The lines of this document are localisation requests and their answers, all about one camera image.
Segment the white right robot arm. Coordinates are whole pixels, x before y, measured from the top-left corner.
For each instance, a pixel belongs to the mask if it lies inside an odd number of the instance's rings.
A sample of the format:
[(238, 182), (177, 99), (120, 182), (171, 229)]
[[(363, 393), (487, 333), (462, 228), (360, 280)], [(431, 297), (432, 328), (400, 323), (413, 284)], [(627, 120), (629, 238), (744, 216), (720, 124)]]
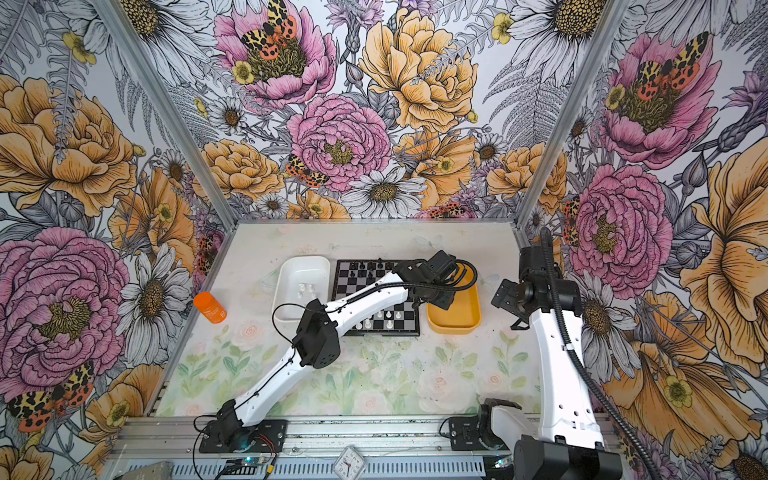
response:
[(621, 478), (621, 457), (606, 448), (586, 381), (580, 290), (562, 276), (551, 248), (522, 248), (518, 281), (503, 281), (492, 304), (533, 328), (541, 355), (538, 427), (512, 401), (486, 402), (485, 430), (510, 448), (515, 478)]

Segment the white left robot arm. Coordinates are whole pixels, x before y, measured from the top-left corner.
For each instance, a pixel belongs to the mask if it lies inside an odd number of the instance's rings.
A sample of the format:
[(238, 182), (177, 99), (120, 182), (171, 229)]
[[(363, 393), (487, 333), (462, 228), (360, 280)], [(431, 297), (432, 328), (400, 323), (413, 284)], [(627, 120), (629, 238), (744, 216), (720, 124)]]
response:
[(289, 347), (275, 366), (242, 395), (225, 402), (203, 429), (206, 439), (231, 451), (245, 450), (272, 407), (311, 372), (331, 365), (341, 339), (357, 324), (408, 299), (448, 309), (455, 295), (476, 282), (476, 268), (443, 250), (428, 260), (401, 261), (379, 280), (339, 300), (303, 307)]

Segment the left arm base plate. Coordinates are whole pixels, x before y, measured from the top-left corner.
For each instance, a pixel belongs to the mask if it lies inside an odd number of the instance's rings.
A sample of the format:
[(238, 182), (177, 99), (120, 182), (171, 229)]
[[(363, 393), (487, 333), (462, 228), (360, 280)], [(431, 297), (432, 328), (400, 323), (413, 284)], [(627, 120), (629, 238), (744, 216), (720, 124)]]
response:
[(203, 429), (198, 450), (204, 454), (280, 453), (287, 427), (287, 420), (266, 420), (247, 427), (236, 420), (212, 420)]

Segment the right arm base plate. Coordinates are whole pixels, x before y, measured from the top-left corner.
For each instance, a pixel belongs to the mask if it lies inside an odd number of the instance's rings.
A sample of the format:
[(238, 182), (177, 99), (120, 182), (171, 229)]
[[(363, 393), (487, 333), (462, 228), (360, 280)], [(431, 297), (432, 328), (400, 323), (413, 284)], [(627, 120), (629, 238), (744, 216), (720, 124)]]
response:
[(449, 417), (447, 425), (447, 437), (452, 451), (493, 451), (499, 448), (497, 443), (482, 435), (478, 416)]

